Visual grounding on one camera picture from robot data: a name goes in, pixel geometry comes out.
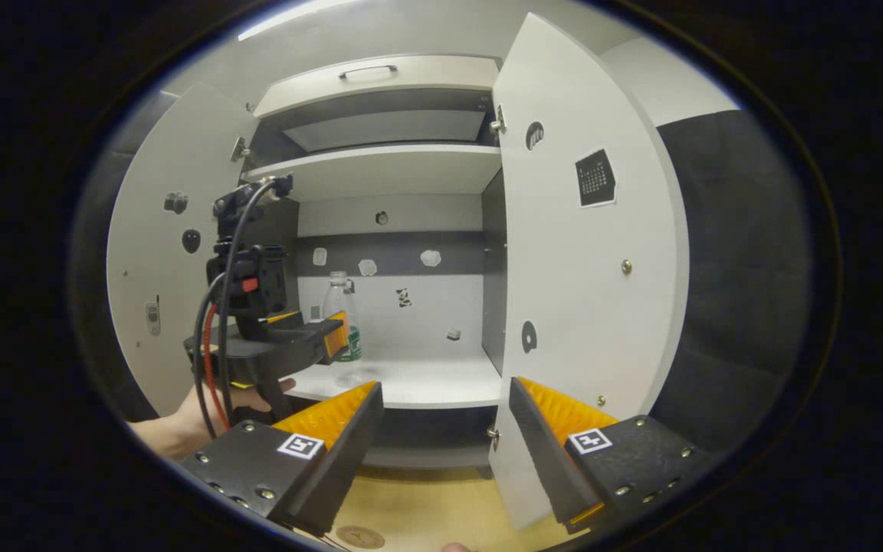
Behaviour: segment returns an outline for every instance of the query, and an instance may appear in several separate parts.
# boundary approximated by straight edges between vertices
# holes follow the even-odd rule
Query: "white sticker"
[[[280,447],[277,447],[277,451],[281,454],[293,455],[294,457],[309,460],[309,458],[316,455],[319,447],[322,446],[322,439],[313,439],[312,437],[292,433],[290,437],[284,440],[284,443],[281,443]]]
[[[361,276],[373,276],[377,274],[377,263],[371,258],[365,258],[358,265],[360,267]]]
[[[609,437],[605,437],[602,434],[602,431],[599,431],[598,429],[589,429],[588,431],[582,431],[581,433],[572,433],[571,435],[568,435],[567,438],[571,440],[571,444],[574,445],[574,448],[578,453],[583,455],[612,446]]]
[[[439,254],[435,249],[425,249],[421,251],[421,262],[425,266],[438,266],[438,263],[442,262],[442,254]]]

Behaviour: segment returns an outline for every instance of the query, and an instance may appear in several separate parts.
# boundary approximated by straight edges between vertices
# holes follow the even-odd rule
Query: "drawer handle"
[[[355,73],[357,71],[365,71],[368,69],[383,69],[384,67],[386,67],[386,69],[390,69],[390,73],[397,73],[396,65],[372,65],[370,67],[359,67],[359,69],[350,69],[349,71],[343,71],[343,73],[340,73],[340,78],[345,81],[347,73]]]

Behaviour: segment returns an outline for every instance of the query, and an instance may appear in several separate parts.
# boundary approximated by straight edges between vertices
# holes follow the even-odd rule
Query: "plastic bottle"
[[[353,280],[346,278],[346,272],[335,271],[329,275],[329,290],[322,303],[322,318],[332,317],[340,311],[346,311],[346,322],[350,325],[350,350],[339,358],[341,363],[358,360],[362,356],[360,349],[359,318],[356,314],[356,301],[353,300]]]

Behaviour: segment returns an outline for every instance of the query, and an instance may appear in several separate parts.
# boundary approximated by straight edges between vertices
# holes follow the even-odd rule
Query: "green bottle label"
[[[360,330],[356,326],[350,326],[350,338],[348,338],[350,350],[340,356],[340,363],[351,363],[351,361],[360,359],[363,356],[363,350],[360,349]]]

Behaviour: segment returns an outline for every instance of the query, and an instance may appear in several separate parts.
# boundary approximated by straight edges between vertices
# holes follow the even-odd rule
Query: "human hand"
[[[295,380],[287,378],[281,380],[281,392],[287,393],[294,388]],[[210,395],[210,388],[206,383],[203,384],[203,396],[206,398],[206,409],[210,415],[210,423],[213,424],[213,430],[220,435],[225,431],[224,420],[221,419],[220,413],[213,405],[213,397]],[[220,404],[224,404],[224,393],[217,389],[217,399]],[[255,388],[239,389],[231,388],[231,404],[234,408],[238,406],[250,406],[259,412],[270,412],[271,406],[262,399]],[[170,415],[172,425],[176,427],[176,431],[185,439],[186,450],[195,451],[210,443],[210,431],[206,428],[206,422],[203,420],[203,412],[199,408],[199,397],[196,395],[196,385],[190,390],[186,398],[182,400],[178,411]]]

